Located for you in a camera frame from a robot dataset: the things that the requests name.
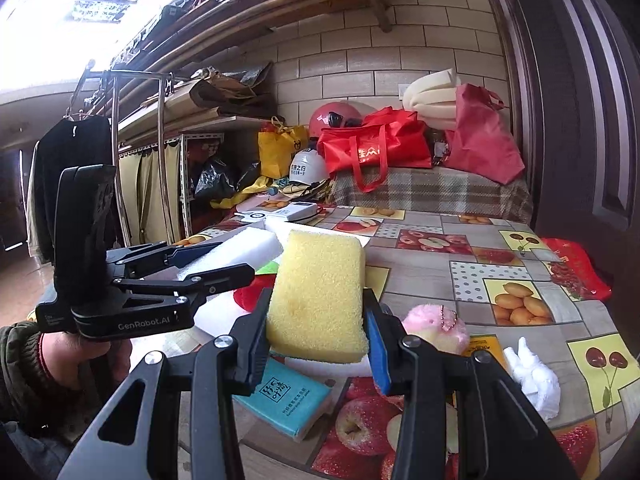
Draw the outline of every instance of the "teal tissue package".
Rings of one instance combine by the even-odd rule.
[[[274,428],[300,441],[330,403],[331,388],[270,358],[262,382],[249,397],[234,400]]]

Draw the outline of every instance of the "ceiling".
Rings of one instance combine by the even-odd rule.
[[[0,151],[40,140],[65,114],[77,81],[42,85],[0,93]],[[74,111],[91,97],[97,81],[88,81],[76,99]]]

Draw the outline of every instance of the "red helmet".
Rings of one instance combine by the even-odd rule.
[[[350,104],[338,101],[327,103],[311,114],[309,137],[320,137],[322,128],[360,126],[361,123],[362,115]]]

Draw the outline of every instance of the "brick wall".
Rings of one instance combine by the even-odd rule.
[[[280,27],[216,57],[225,66],[272,60],[273,91],[288,124],[308,124],[316,108],[335,100],[400,108],[398,83],[454,66],[463,82],[485,86],[510,105],[488,0],[387,2],[394,24],[388,34],[370,9],[347,10]],[[503,118],[509,124],[508,108]]]

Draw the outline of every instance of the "red bag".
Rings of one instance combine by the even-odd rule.
[[[560,238],[541,238],[564,262],[569,270],[562,267],[554,268],[555,262],[551,262],[551,281],[565,286],[580,300],[605,301],[611,297],[611,287],[603,282],[591,266],[589,255],[576,242],[562,240]]]
[[[456,88],[456,129],[445,132],[446,168],[477,173],[500,184],[510,183],[524,170],[513,136],[500,122],[497,110],[502,108],[498,95],[486,88],[471,84]]]
[[[352,168],[358,188],[368,193],[386,180],[389,166],[431,167],[425,127],[416,112],[393,110],[389,106],[366,116],[360,127],[323,128],[318,153],[331,174]],[[360,166],[375,164],[380,165],[380,177],[365,184]]]

